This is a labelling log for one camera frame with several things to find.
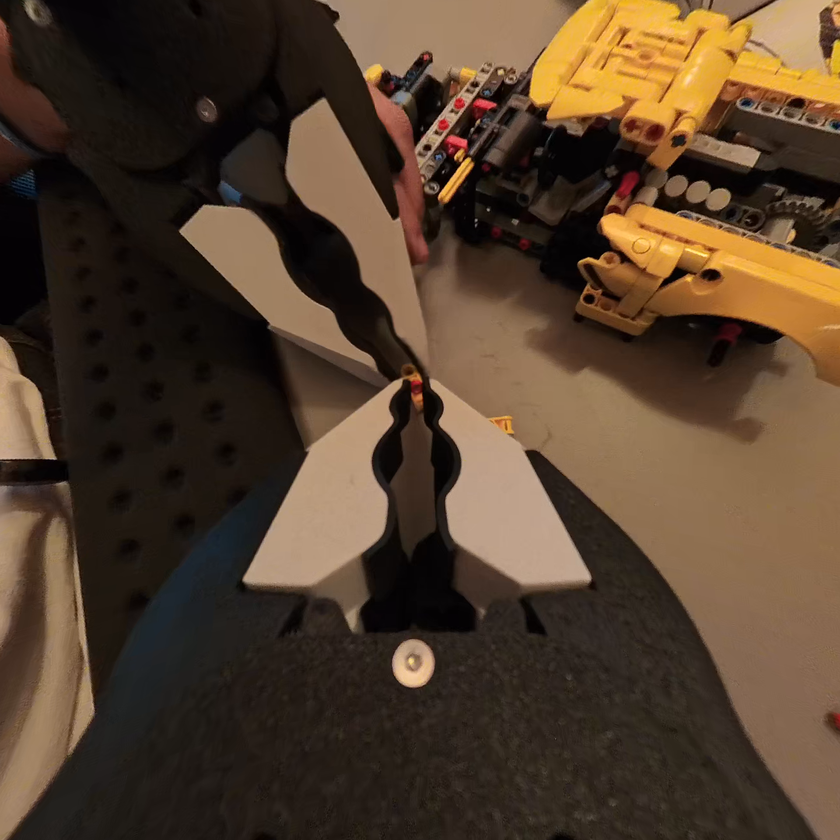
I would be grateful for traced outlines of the yellow toy brick car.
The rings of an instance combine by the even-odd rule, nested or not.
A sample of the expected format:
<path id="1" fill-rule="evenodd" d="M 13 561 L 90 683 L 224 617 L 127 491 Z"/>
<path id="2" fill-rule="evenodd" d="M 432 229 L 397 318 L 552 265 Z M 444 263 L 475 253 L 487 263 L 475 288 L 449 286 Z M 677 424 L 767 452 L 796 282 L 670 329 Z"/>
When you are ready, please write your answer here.
<path id="1" fill-rule="evenodd" d="M 751 50 L 750 22 L 672 2 L 583 3 L 524 70 L 436 78 L 424 51 L 366 80 L 413 130 L 429 226 L 532 256 L 576 322 L 662 319 L 792 341 L 839 383 L 838 4 L 833 72 Z"/>

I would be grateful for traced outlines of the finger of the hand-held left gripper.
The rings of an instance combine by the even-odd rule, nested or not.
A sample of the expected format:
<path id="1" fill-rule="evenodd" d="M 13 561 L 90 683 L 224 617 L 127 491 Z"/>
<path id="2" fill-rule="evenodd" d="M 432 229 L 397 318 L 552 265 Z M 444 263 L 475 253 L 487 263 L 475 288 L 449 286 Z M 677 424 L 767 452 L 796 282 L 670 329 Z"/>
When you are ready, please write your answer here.
<path id="1" fill-rule="evenodd" d="M 353 329 L 371 339 L 378 352 L 393 339 L 405 353 L 399 371 L 413 360 L 425 370 L 429 364 L 427 330 L 414 271 L 404 242 L 402 222 L 393 218 L 371 181 L 363 162 L 325 99 L 296 117 L 290 127 L 286 175 L 305 206 L 331 222 L 353 250 L 360 282 L 387 312 L 376 313 L 356 289 L 346 269 L 338 277 L 338 291 L 348 293 L 341 314 L 355 317 Z"/>
<path id="2" fill-rule="evenodd" d="M 352 344 L 331 309 L 298 287 L 275 236 L 255 213 L 239 206 L 205 205 L 180 232 L 277 336 L 363 382 L 383 387 L 397 378 Z"/>

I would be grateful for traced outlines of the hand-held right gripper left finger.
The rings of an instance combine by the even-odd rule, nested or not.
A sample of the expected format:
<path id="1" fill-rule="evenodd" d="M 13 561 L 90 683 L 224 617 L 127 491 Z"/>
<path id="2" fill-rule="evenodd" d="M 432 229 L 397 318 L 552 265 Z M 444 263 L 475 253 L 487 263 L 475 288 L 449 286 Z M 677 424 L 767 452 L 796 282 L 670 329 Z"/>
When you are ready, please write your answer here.
<path id="1" fill-rule="evenodd" d="M 362 632 L 375 592 L 368 565 L 396 530 L 382 455 L 394 444 L 401 463 L 412 410 L 411 385 L 394 381 L 308 448 L 244 575 L 247 589 L 329 599 Z"/>

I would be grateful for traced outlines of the person's white shirt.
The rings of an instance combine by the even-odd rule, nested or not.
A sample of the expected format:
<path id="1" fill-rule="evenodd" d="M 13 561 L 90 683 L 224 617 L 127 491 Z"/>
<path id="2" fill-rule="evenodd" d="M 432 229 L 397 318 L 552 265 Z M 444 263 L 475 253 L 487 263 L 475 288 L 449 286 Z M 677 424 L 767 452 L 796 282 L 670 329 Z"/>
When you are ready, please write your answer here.
<path id="1" fill-rule="evenodd" d="M 1 341 L 1 837 L 93 717 L 67 466 L 42 395 Z"/>

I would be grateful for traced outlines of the open instruction booklet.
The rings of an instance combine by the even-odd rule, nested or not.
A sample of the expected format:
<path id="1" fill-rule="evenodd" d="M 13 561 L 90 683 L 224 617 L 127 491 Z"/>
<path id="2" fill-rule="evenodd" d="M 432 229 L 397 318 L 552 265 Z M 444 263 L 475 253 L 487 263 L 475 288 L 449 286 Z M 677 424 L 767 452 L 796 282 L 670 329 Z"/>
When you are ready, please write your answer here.
<path id="1" fill-rule="evenodd" d="M 678 1 L 683 12 L 705 8 L 752 23 L 749 47 L 794 69 L 832 73 L 838 1 Z"/>

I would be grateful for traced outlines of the person's left hand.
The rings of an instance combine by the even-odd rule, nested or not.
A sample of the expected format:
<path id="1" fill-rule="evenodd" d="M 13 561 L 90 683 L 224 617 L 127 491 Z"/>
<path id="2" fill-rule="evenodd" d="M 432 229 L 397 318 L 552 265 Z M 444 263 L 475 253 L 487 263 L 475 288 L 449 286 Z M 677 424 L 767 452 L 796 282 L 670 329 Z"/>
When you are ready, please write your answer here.
<path id="1" fill-rule="evenodd" d="M 417 166 L 413 127 L 404 111 L 376 86 L 367 83 L 374 109 L 385 131 L 403 158 L 401 171 L 393 176 L 395 197 L 407 253 L 413 266 L 427 262 L 428 246 L 424 236 L 424 184 Z"/>

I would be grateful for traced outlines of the grey desk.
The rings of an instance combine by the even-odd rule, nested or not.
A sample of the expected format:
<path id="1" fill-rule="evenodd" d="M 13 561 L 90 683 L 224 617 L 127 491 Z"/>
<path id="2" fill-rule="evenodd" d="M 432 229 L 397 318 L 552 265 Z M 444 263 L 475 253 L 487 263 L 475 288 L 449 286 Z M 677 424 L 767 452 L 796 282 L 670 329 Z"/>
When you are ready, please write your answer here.
<path id="1" fill-rule="evenodd" d="M 838 388 L 787 341 L 705 364 L 698 331 L 573 321 L 533 259 L 447 227 L 419 274 L 433 373 L 583 490 L 684 603 L 820 838 L 838 838 Z"/>

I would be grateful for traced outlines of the black perforated mat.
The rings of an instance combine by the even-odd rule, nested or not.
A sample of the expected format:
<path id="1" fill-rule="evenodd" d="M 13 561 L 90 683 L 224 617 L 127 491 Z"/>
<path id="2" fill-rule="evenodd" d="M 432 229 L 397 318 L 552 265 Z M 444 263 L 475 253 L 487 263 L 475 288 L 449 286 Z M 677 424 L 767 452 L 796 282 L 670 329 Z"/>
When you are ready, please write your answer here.
<path id="1" fill-rule="evenodd" d="M 148 259 L 69 166 L 36 178 L 98 699 L 173 570 L 303 443 L 267 327 Z"/>

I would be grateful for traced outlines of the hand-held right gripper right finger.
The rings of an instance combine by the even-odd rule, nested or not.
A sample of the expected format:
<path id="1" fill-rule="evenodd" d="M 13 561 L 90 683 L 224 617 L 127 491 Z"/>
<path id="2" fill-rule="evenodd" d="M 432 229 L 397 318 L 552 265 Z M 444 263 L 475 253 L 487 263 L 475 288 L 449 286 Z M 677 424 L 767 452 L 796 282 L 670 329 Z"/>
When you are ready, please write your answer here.
<path id="1" fill-rule="evenodd" d="M 411 626 L 468 632 L 501 602 L 592 582 L 524 447 L 437 381 L 411 420 Z"/>

